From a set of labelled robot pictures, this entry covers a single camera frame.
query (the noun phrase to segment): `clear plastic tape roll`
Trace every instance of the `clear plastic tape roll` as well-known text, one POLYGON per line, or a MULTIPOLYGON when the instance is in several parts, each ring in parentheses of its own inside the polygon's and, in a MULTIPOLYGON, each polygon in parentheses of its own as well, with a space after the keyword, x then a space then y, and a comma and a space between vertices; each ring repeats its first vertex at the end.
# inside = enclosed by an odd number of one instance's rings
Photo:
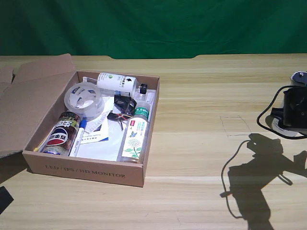
POLYGON ((97 118, 104 109, 100 89, 89 82, 75 84, 67 90, 64 103, 69 111, 78 114, 87 121, 97 118))

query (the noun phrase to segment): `white marker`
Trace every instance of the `white marker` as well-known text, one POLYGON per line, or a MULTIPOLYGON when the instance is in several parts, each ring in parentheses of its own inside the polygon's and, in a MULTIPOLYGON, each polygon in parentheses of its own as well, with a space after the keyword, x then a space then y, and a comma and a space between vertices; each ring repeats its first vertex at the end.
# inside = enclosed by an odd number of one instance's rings
POLYGON ((80 123, 80 127, 79 127, 79 130, 78 130, 77 136, 75 138, 75 141, 74 141, 73 146, 71 148, 71 152, 69 154, 70 157, 76 157, 77 156, 79 146, 80 146, 80 143, 81 143, 81 140, 82 140, 82 136, 83 136, 83 133, 84 133, 84 129, 86 127, 86 123, 87 123, 86 120, 82 120, 81 123, 80 123))

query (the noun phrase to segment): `green label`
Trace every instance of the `green label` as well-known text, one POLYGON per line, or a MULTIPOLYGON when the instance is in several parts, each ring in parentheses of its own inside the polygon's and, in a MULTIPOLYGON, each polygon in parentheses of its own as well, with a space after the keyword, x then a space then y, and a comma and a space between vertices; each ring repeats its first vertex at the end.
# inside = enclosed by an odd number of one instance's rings
POLYGON ((143 115, 148 119, 149 111, 146 108, 139 107, 136 108, 134 115, 143 115))

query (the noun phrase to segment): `cardboard box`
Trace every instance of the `cardboard box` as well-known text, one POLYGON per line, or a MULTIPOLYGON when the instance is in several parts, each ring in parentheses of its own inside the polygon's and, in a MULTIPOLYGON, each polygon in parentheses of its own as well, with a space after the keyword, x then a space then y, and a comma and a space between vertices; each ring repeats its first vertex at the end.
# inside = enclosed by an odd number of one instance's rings
POLYGON ((125 73, 148 84, 149 89, 157 90, 142 163, 33 152, 66 110, 64 95, 67 89, 81 82, 84 76, 97 79, 98 74, 76 71, 71 56, 65 54, 23 64, 11 85, 5 77, 1 78, 0 86, 5 91, 0 98, 0 157, 23 151, 33 173, 142 187, 158 103, 159 77, 125 73))

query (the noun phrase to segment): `green curtain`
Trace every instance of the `green curtain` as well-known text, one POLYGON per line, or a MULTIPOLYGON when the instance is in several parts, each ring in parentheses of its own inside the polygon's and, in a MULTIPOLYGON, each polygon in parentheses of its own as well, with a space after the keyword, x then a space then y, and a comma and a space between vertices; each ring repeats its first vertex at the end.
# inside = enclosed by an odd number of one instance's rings
POLYGON ((0 0, 0 55, 307 53, 306 0, 0 0))

